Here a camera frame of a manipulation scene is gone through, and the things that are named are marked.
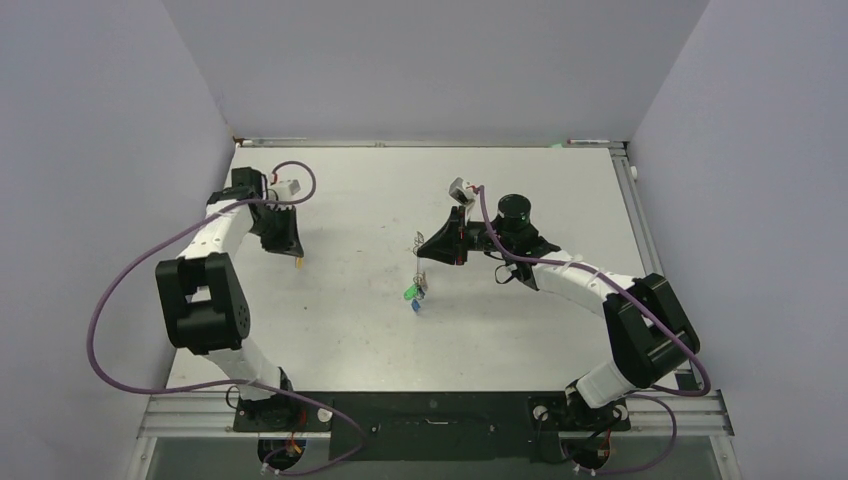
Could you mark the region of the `large metal ring disc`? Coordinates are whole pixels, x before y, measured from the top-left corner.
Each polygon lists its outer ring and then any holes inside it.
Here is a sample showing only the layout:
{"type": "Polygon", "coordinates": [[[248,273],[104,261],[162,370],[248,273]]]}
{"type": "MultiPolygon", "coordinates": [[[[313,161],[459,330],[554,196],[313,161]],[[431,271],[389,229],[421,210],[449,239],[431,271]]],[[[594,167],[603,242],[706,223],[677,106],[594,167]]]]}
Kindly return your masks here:
{"type": "Polygon", "coordinates": [[[422,258],[419,256],[418,251],[420,247],[425,243],[424,235],[417,231],[413,240],[412,253],[415,256],[416,268],[415,274],[413,276],[413,284],[416,287],[416,297],[418,299],[422,299],[426,291],[428,289],[426,272],[422,264],[422,258]]]}

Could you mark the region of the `green key tag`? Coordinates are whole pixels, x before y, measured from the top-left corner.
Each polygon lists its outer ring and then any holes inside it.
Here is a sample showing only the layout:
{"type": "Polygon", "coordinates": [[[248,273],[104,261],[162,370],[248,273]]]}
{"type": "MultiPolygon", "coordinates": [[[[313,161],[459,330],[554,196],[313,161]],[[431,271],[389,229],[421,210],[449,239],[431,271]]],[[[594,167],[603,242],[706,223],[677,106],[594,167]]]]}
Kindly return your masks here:
{"type": "Polygon", "coordinates": [[[403,297],[407,301],[411,301],[417,298],[419,295],[419,287],[417,285],[411,285],[404,293],[403,297]]]}

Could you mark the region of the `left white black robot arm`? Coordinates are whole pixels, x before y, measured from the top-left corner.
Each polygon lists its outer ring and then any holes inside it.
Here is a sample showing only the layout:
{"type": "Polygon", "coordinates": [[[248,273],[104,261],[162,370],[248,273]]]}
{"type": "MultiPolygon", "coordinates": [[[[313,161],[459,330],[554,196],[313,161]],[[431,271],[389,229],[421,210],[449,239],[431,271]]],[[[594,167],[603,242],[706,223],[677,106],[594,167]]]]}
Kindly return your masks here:
{"type": "Polygon", "coordinates": [[[250,339],[251,312],[233,259],[244,238],[256,236],[272,254],[301,261],[304,249],[293,205],[298,180],[241,167],[230,186],[210,195],[205,223],[173,260],[155,269],[166,332],[172,345],[216,365],[234,381],[244,419],[288,430],[302,406],[287,395],[291,380],[250,339]]]}

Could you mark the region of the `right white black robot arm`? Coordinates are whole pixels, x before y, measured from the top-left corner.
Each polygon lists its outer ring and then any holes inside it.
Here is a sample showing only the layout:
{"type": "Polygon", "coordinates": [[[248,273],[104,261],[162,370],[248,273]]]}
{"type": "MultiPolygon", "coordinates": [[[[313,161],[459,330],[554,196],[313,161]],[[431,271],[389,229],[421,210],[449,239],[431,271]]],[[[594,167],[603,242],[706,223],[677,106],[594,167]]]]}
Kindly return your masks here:
{"type": "Polygon", "coordinates": [[[565,414],[589,428],[605,406],[636,390],[653,388],[681,364],[693,362],[700,340],[669,281],[652,273],[633,277],[606,273],[546,240],[531,222],[532,205],[520,194],[503,196],[495,216],[472,221],[468,212],[482,188],[454,194],[456,206],[415,255],[461,266],[470,253],[499,258],[509,278],[534,291],[560,296],[595,314],[606,325],[611,357],[565,389],[565,414]]]}

